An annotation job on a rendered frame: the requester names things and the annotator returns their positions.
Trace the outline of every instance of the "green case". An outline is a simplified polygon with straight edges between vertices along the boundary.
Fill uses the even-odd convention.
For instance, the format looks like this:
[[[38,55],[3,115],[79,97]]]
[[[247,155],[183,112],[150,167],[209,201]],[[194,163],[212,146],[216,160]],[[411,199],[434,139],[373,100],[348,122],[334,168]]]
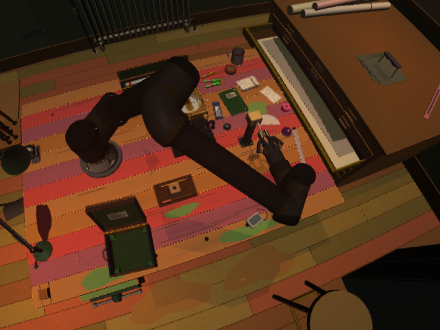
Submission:
[[[248,111],[246,103],[244,103],[236,88],[230,88],[218,93],[231,116],[238,115]]]

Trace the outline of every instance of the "green paint stain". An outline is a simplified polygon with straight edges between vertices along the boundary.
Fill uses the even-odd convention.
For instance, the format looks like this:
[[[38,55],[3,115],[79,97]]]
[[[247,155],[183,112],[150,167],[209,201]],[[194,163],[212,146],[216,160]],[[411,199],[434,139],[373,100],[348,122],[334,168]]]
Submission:
[[[254,102],[248,104],[248,113],[260,110],[261,115],[267,114],[267,105],[264,102]]]
[[[231,230],[227,233],[224,233],[220,236],[220,242],[223,243],[232,243],[238,241],[244,241],[252,236],[255,236],[261,233],[263,230],[275,226],[278,222],[275,220],[269,219],[261,222],[257,227],[243,227]]]
[[[110,277],[108,267],[98,268],[87,275],[81,282],[81,285],[87,290],[98,289],[110,282],[121,279],[124,276]]]
[[[170,212],[166,213],[164,216],[167,218],[183,217],[185,215],[190,214],[199,205],[200,205],[199,203],[191,203],[191,204],[183,205],[178,209],[171,210]]]

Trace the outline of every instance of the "small wooden box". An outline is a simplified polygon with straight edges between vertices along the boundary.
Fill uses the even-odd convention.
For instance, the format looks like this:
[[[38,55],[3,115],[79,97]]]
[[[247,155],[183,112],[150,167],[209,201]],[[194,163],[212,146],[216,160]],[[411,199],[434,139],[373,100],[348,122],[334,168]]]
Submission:
[[[157,267],[151,228],[135,197],[86,207],[104,232],[110,277]]]

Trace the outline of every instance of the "paper roll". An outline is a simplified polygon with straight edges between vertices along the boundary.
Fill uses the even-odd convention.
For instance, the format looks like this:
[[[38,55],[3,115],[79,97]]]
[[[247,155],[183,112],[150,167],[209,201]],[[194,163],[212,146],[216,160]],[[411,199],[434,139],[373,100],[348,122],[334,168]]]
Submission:
[[[297,5],[288,6],[287,13],[289,15],[300,14],[303,11],[303,9],[312,9],[313,8],[312,6],[315,2],[321,2],[321,1],[325,1],[325,0],[304,2],[304,3],[299,3]]]
[[[327,16],[327,15],[336,15],[336,14],[345,14],[345,13],[360,13],[363,11],[385,10],[390,8],[391,8],[391,3],[380,2],[380,3],[366,3],[361,5],[338,6],[338,7],[321,9],[321,10],[303,9],[303,11],[301,12],[301,17]]]
[[[315,10],[324,9],[328,7],[335,7],[339,5],[349,4],[351,2],[357,2],[358,0],[325,0],[316,1],[313,3],[312,8]]]

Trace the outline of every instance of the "ruler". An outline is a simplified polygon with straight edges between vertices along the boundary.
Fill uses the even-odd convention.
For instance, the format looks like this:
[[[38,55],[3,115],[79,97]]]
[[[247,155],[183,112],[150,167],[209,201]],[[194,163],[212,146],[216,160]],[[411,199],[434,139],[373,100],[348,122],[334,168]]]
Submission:
[[[438,84],[438,87],[435,90],[434,96],[432,97],[431,102],[429,103],[428,109],[426,110],[423,118],[425,118],[425,119],[429,118],[429,116],[431,115],[432,109],[434,109],[435,103],[437,102],[439,95],[440,95],[440,84]]]
[[[292,133],[295,137],[296,146],[298,147],[299,159],[301,163],[305,163],[306,160],[304,159],[304,154],[302,152],[302,147],[301,147],[301,141],[299,140],[299,136],[298,136],[298,132],[296,131],[296,128],[292,130]]]

